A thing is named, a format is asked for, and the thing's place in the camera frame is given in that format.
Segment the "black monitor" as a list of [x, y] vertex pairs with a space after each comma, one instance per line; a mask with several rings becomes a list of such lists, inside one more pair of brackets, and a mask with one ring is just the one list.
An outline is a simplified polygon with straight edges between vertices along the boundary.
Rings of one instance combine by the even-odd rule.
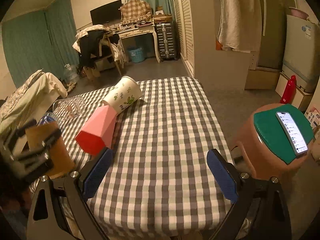
[[98, 8], [90, 11], [91, 20], [93, 25], [105, 24], [121, 19], [121, 6], [122, 1], [117, 0], [111, 3], [107, 3]]

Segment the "white patterned paper cup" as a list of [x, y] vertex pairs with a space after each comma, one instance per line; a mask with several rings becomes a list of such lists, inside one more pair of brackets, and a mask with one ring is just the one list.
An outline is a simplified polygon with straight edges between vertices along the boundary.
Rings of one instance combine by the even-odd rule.
[[141, 96], [140, 85], [133, 78], [123, 76], [115, 86], [111, 87], [101, 103], [111, 106], [117, 114], [120, 114]]

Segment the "white refrigerator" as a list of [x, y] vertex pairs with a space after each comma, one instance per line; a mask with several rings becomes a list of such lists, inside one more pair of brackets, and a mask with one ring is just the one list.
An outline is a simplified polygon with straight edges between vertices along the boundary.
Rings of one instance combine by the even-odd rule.
[[319, 25], [287, 15], [286, 42], [282, 72], [295, 76], [297, 86], [315, 91], [319, 79]]

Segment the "cardboard box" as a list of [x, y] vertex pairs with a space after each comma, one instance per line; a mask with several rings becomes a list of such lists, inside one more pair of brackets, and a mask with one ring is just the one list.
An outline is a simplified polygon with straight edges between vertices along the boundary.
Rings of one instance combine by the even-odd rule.
[[249, 69], [244, 90], [275, 90], [280, 76], [279, 69], [257, 67]]

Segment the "brown paper cup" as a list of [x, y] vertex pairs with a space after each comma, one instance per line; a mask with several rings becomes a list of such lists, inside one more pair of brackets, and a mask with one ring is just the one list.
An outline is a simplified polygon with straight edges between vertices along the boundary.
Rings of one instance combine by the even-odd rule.
[[[54, 121], [26, 129], [25, 132], [30, 150], [35, 150], [37, 146], [40, 146], [41, 142], [57, 128], [58, 124], [56, 121]], [[49, 156], [53, 161], [53, 168], [49, 170], [46, 175], [48, 175], [50, 179], [61, 177], [70, 172], [75, 167], [75, 163], [69, 156], [65, 143], [61, 136], [49, 150]]]

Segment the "teal window curtain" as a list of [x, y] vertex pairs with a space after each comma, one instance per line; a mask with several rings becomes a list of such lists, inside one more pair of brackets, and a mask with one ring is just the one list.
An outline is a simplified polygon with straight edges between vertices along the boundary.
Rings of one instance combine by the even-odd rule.
[[13, 82], [20, 87], [39, 69], [65, 80], [65, 65], [78, 65], [71, 0], [56, 0], [2, 25], [4, 55]]

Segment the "brown stool green cushion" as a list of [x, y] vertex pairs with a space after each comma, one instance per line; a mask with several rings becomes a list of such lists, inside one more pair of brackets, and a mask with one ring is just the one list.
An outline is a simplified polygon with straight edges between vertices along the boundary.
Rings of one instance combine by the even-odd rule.
[[280, 182], [291, 180], [308, 159], [310, 153], [296, 156], [277, 112], [288, 112], [293, 117], [307, 145], [312, 146], [313, 131], [304, 114], [290, 104], [273, 103], [253, 112], [233, 139], [230, 150], [240, 148], [253, 178]]

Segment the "silver suitcase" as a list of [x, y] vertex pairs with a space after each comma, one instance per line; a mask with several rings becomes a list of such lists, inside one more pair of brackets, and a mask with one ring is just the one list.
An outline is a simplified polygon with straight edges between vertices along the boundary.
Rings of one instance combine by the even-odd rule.
[[161, 60], [177, 59], [176, 29], [173, 22], [155, 25], [158, 52]]

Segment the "plaid cloth cover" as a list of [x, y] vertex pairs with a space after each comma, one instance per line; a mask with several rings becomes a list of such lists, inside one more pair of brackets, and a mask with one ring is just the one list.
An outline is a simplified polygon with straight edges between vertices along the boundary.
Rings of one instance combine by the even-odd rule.
[[153, 14], [149, 3], [143, 0], [129, 0], [120, 7], [123, 25], [151, 21]]

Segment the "red bottle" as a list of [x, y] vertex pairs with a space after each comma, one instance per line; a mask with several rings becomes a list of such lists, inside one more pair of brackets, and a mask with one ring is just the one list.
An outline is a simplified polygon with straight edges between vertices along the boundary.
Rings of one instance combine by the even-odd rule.
[[292, 75], [291, 78], [287, 81], [284, 92], [281, 96], [280, 103], [289, 104], [292, 102], [296, 92], [296, 84], [296, 76]]

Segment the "grey white checked tablecloth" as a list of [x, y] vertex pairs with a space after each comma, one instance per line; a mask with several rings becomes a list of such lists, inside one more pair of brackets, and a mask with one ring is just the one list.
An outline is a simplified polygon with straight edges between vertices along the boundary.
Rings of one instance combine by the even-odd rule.
[[171, 237], [215, 228], [230, 208], [207, 166], [217, 149], [232, 161], [201, 83], [172, 77], [139, 83], [120, 113], [113, 164], [87, 204], [110, 237]]

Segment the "bed with patterned bedding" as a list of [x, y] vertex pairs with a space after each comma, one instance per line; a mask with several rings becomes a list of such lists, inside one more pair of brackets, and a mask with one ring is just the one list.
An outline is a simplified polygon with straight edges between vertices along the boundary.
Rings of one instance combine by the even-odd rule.
[[41, 69], [34, 72], [21, 87], [8, 96], [1, 105], [1, 133], [22, 126], [39, 105], [51, 95], [66, 98], [68, 93], [62, 82], [52, 73]]

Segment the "white louvered wardrobe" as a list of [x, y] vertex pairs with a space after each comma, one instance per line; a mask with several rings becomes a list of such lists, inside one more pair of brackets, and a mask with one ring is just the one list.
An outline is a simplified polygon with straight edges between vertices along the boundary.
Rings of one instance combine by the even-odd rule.
[[190, 0], [173, 0], [180, 56], [191, 77], [196, 77], [193, 18]]

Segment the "blue plastic bottle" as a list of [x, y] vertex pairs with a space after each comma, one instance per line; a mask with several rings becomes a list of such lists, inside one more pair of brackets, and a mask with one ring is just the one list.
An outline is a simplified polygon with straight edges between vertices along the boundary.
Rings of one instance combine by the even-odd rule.
[[60, 120], [53, 112], [46, 112], [37, 123], [37, 126], [49, 124], [52, 122], [56, 122], [59, 126]]

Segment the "blue laundry basket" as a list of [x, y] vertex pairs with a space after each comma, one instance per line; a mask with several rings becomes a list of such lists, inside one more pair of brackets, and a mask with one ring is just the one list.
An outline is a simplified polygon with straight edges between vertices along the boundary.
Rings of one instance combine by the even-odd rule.
[[140, 63], [145, 60], [144, 50], [142, 47], [129, 46], [127, 48], [127, 52], [133, 63]]

